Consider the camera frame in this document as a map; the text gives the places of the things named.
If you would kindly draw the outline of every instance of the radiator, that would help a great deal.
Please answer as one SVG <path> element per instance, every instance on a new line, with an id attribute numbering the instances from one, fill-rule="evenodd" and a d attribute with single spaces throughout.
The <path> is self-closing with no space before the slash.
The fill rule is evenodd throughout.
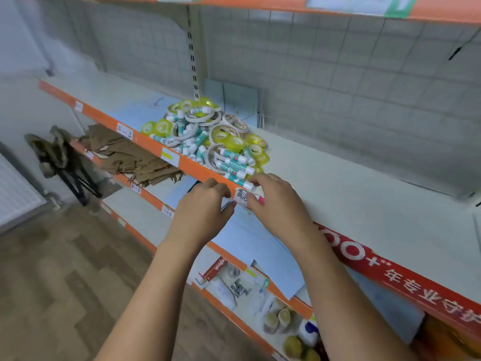
<path id="1" fill-rule="evenodd" d="M 36 212 L 46 200 L 0 154 L 0 231 L 5 231 Z"/>

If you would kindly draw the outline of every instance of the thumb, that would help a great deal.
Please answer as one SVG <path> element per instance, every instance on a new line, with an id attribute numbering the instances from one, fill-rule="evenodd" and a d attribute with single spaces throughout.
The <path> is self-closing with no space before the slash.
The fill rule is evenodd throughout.
<path id="1" fill-rule="evenodd" d="M 247 198 L 247 205 L 249 206 L 250 210 L 252 210 L 254 214 L 257 215 L 257 213 L 262 207 L 261 203 L 258 202 L 256 197 L 252 193 L 247 193 L 246 198 Z"/>
<path id="2" fill-rule="evenodd" d="M 232 214 L 234 214 L 234 208 L 236 207 L 236 202 L 234 200 L 230 201 L 225 208 L 221 211 L 220 217 L 223 219 L 224 224 L 228 222 Z"/>

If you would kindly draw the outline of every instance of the stack of kraft paper bags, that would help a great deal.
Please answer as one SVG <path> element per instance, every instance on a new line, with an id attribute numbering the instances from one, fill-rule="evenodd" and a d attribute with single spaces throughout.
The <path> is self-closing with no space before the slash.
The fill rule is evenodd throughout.
<path id="1" fill-rule="evenodd" d="M 131 174 L 131 180 L 142 187 L 168 178 L 177 182 L 184 175 L 177 167 L 100 124 L 89 126 L 80 141 L 102 158 L 102 170 L 112 175 Z"/>

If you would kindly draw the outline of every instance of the forearm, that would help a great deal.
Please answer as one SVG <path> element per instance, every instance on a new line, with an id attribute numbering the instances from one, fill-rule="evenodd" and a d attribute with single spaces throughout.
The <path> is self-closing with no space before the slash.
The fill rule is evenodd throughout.
<path id="1" fill-rule="evenodd" d="M 184 286 L 199 250 L 164 239 L 97 361 L 171 359 Z"/>
<path id="2" fill-rule="evenodd" d="M 410 360 L 410 350 L 384 321 L 317 230 L 292 248 L 319 332 L 332 361 Z"/>

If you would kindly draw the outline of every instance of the wooden floor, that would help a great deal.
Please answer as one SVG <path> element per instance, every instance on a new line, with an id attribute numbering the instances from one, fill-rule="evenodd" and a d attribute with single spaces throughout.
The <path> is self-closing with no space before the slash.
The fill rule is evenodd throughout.
<path id="1" fill-rule="evenodd" d="M 92 360 L 151 260 L 96 205 L 47 212 L 1 235 L 0 361 Z M 174 360 L 268 358 L 186 286 Z"/>

